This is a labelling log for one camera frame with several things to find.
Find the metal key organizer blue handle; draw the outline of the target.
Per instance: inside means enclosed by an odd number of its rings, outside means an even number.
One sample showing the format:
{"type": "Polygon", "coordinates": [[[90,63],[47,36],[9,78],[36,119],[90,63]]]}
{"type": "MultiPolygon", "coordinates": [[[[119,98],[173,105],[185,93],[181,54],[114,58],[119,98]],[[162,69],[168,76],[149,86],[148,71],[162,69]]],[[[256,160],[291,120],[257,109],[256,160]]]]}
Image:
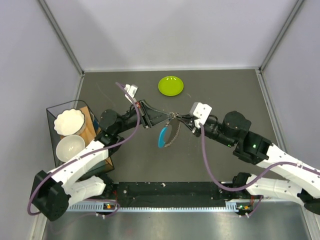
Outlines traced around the metal key organizer blue handle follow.
{"type": "Polygon", "coordinates": [[[171,118],[165,123],[165,126],[160,131],[158,136],[157,146],[159,148],[167,148],[173,144],[178,137],[181,122],[178,120],[178,113],[171,113],[171,118]]]}

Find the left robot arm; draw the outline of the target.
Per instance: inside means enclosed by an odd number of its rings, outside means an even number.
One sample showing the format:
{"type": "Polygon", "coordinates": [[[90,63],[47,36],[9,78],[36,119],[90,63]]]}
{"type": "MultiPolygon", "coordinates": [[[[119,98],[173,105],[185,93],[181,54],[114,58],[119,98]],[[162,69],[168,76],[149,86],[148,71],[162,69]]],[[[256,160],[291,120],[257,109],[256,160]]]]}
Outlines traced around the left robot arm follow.
{"type": "Polygon", "coordinates": [[[88,146],[59,167],[49,172],[41,170],[35,175],[27,213],[33,216],[31,206],[35,206],[40,214],[53,222],[74,204],[95,196],[109,198],[114,187],[105,177],[93,175],[85,180],[81,177],[130,140],[130,137],[121,137],[120,133],[130,129],[137,131],[140,125],[149,129],[171,118],[170,113],[155,109],[144,100],[132,104],[123,115],[112,109],[103,111],[100,132],[88,146]]]}

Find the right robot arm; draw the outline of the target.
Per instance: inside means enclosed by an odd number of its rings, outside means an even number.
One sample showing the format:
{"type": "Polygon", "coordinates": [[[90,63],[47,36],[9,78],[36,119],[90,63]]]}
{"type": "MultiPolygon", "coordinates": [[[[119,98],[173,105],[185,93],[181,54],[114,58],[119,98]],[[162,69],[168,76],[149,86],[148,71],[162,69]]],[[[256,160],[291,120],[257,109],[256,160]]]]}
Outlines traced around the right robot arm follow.
{"type": "Polygon", "coordinates": [[[239,198],[247,195],[280,198],[303,206],[308,211],[320,213],[320,171],[292,157],[267,138],[250,131],[251,122],[241,113],[227,113],[223,122],[209,115],[205,123],[200,117],[186,114],[177,118],[196,137],[205,138],[233,147],[233,155],[241,161],[264,168],[259,175],[239,173],[232,186],[220,183],[211,170],[207,170],[212,181],[239,198]]]}

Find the lime green plate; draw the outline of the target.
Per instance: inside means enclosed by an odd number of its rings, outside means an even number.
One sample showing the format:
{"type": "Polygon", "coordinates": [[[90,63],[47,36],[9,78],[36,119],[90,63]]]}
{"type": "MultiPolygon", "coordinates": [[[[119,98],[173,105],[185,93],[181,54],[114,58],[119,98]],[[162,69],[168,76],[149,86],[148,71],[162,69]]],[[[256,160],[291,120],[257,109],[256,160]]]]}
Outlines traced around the lime green plate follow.
{"type": "Polygon", "coordinates": [[[184,89],[184,82],[177,76],[165,76],[158,82],[158,90],[161,94],[174,97],[184,89]]]}

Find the teal blue mug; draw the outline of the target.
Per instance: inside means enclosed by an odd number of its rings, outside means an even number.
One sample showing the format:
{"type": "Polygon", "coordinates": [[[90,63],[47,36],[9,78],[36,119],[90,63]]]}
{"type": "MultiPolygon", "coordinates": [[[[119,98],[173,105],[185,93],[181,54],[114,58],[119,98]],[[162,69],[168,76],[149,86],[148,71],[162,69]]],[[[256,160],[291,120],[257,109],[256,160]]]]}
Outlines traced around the teal blue mug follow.
{"type": "Polygon", "coordinates": [[[95,132],[97,132],[99,130],[99,122],[92,112],[90,112],[90,117],[91,117],[93,128],[95,132]]]}

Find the white scalloped bowl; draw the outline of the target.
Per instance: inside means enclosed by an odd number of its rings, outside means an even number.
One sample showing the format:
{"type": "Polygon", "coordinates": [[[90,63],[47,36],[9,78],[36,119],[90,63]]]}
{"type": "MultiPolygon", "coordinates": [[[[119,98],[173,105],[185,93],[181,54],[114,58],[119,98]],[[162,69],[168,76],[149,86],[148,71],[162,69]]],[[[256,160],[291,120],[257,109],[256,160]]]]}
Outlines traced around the white scalloped bowl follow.
{"type": "Polygon", "coordinates": [[[67,109],[54,120],[54,130],[60,136],[79,135],[86,128],[85,115],[78,109],[67,109]]]}

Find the plain white bowl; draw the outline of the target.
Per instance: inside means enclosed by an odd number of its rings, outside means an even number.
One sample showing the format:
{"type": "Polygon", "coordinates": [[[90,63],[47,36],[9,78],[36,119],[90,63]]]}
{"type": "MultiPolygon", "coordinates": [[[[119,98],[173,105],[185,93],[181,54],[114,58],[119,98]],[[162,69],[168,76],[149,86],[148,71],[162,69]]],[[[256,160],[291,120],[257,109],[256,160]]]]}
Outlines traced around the plain white bowl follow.
{"type": "Polygon", "coordinates": [[[65,163],[85,149],[85,141],[79,135],[69,135],[62,138],[55,149],[57,158],[65,163]]]}

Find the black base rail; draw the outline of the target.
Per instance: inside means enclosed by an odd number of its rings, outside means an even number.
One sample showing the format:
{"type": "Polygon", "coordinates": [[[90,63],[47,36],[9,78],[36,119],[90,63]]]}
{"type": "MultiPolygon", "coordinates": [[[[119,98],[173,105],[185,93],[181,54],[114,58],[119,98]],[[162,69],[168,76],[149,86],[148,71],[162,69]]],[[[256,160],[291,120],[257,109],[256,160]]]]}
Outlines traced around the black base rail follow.
{"type": "Polygon", "coordinates": [[[229,192],[213,182],[119,182],[109,183],[100,196],[117,200],[122,208],[222,207],[226,201],[250,200],[243,190],[229,192]]]}

